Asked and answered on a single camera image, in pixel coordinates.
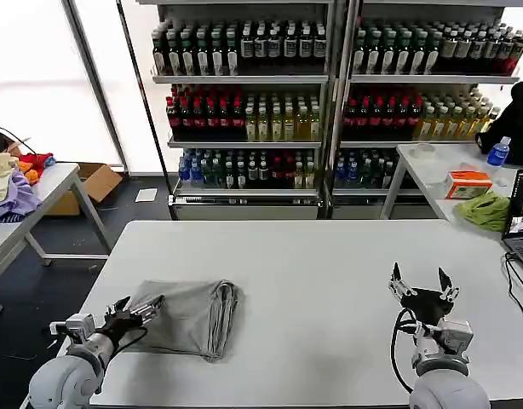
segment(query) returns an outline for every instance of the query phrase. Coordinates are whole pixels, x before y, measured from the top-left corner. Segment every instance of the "black bag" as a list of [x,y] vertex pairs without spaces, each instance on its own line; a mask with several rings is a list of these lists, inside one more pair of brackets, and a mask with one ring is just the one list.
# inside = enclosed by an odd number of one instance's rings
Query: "black bag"
[[481,152],[487,155],[503,136],[509,136],[511,142],[506,164],[523,165],[523,83],[514,85],[511,96],[513,100],[503,110],[500,118],[494,121],[487,132],[477,134],[475,140]]

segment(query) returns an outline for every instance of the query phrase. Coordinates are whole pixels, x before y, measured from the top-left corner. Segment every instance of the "red cloth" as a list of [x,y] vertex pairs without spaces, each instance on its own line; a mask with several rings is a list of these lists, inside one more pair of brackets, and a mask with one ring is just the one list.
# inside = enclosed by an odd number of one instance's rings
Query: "red cloth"
[[28,153],[27,155],[21,155],[20,161],[27,162],[28,164],[32,164],[32,169],[38,173],[38,178],[40,178],[40,176],[43,173],[43,163],[50,156],[54,156],[54,154],[53,153],[44,153],[44,154],[35,155],[34,153]]

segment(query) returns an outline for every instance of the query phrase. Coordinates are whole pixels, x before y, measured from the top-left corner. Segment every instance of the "white tabletop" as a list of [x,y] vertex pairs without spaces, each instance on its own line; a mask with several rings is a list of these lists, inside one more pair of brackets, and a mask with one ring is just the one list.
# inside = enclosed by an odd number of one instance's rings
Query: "white tabletop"
[[[523,398],[523,319],[507,294],[493,240],[441,220],[132,222],[82,307],[106,305],[144,279],[230,279],[244,292],[224,360],[123,352],[101,406],[232,407],[405,404],[390,337],[400,306],[394,262],[413,286],[437,289],[442,267],[461,287],[453,316],[469,320],[471,376],[492,400]],[[406,381],[414,345],[399,337]]]
[[[441,183],[445,180],[447,173],[452,170],[475,169],[487,172],[489,167],[486,163],[486,155],[481,154],[480,149],[474,143],[433,144],[435,155],[429,159],[419,159],[411,155],[416,146],[398,145],[398,153],[405,161],[405,167],[436,215],[448,220],[458,228],[499,239],[500,233],[488,233],[457,216],[455,207],[464,200],[444,199],[447,192],[442,188]],[[517,169],[521,169],[521,167],[506,165],[496,174],[491,175],[493,180],[491,190],[509,197],[513,190]]]
[[[32,187],[32,191],[42,200],[43,202],[58,199],[52,194],[58,187],[63,183],[72,183],[72,176],[74,176],[79,170],[78,164],[54,164],[44,170],[40,181]],[[35,210],[28,217],[40,218],[43,215],[37,214]],[[20,229],[22,223],[0,223],[0,249],[3,245],[9,241],[13,241],[12,237]]]

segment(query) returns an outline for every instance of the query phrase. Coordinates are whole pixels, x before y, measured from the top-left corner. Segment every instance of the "dark floor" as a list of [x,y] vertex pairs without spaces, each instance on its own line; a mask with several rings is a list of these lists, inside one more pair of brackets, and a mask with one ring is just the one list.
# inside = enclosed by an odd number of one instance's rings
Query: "dark floor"
[[[140,188],[157,187],[154,202],[136,203]],[[162,177],[131,178],[98,206],[106,228],[117,238],[132,220],[169,220],[168,191]],[[104,253],[85,217],[45,217],[32,235],[53,253]],[[52,320],[76,313],[94,284],[103,262],[55,261],[42,267],[26,248],[0,277],[0,409],[18,408],[32,374],[54,357],[59,344],[46,328]]]

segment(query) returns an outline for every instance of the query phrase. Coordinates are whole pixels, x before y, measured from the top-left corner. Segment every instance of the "robotic hand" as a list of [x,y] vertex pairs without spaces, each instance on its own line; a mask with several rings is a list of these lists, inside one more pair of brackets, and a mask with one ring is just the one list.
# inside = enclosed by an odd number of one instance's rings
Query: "robotic hand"
[[[474,333],[467,321],[445,318],[453,308],[458,287],[439,269],[441,291],[411,288],[402,279],[398,263],[388,287],[404,309],[399,313],[391,342],[391,361],[396,377],[411,394],[411,409],[490,409],[481,386],[468,377],[468,357],[464,354]],[[409,314],[410,320],[402,320]],[[419,378],[409,387],[400,376],[394,350],[398,331],[413,336],[415,354],[412,367]]]
[[46,362],[34,374],[29,384],[28,400],[34,409],[81,409],[89,404],[93,393],[100,393],[102,380],[110,360],[122,349],[120,340],[134,329],[144,333],[143,326],[158,315],[164,297],[126,309],[130,297],[109,307],[105,324],[95,329],[91,314],[74,314],[65,322],[52,322],[49,326],[53,335],[66,334],[71,345],[65,355]]

